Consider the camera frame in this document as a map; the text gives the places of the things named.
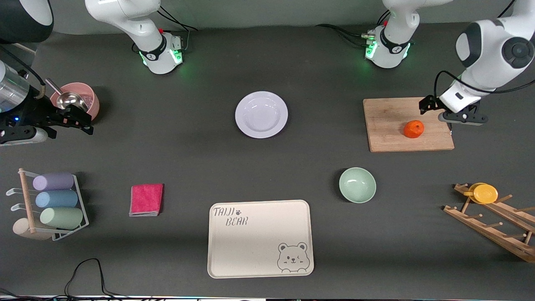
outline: metal ladle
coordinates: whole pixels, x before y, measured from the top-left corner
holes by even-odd
[[[63,92],[50,78],[46,78],[44,81],[52,87],[59,94],[56,106],[60,109],[65,109],[69,104],[73,104],[80,108],[82,111],[87,112],[89,108],[82,96],[76,92]]]

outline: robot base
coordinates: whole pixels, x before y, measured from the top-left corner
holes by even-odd
[[[368,34],[374,34],[375,37],[379,37],[379,34],[384,28],[385,27],[382,25],[378,26],[375,29],[369,30]],[[381,42],[381,39],[376,38],[366,49],[364,57],[381,68],[390,69],[398,66],[401,61],[407,57],[409,47],[410,43],[405,49],[399,47],[400,49],[397,54],[391,54],[389,49]]]
[[[149,68],[152,73],[166,74],[182,64],[182,40],[179,36],[174,36],[170,33],[163,33],[162,36],[166,39],[166,49],[159,56],[158,60],[150,61],[141,53],[143,64]]]

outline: gray table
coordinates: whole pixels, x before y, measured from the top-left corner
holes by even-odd
[[[486,97],[489,123],[455,126],[453,151],[368,149],[362,100],[424,96],[438,71],[462,72],[454,45],[464,27],[421,26],[393,70],[373,66],[326,28],[205,30],[192,34],[184,65],[164,76],[143,66],[125,34],[54,34],[34,66],[59,84],[94,87],[102,103],[95,134],[59,129],[56,140],[0,148],[0,191],[19,185],[19,167],[76,172],[91,225],[59,242],[23,239],[11,227],[24,214],[9,212],[22,198],[3,198],[0,286],[59,294],[79,261],[98,257],[108,289],[128,295],[533,300],[535,265],[440,209],[462,202],[452,184],[479,181],[512,193],[511,205],[533,206],[533,88]],[[280,95],[290,112],[286,128],[265,140],[245,137],[234,122],[236,104],[258,90]],[[366,204],[337,190],[343,169],[355,166],[378,183]],[[130,187],[143,183],[165,183],[159,217],[128,217]],[[210,206],[282,199],[310,204],[314,272],[210,278]],[[83,267],[71,293],[99,292],[96,265]]]

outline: pink cloth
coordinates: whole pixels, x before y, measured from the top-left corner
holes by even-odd
[[[164,184],[132,186],[130,216],[158,216],[162,204]]]

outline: bear illustration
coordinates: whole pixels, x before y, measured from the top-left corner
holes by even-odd
[[[299,272],[300,270],[307,271],[310,266],[310,260],[307,256],[307,244],[298,243],[297,246],[289,246],[285,243],[279,245],[279,261],[277,265],[284,273]]]

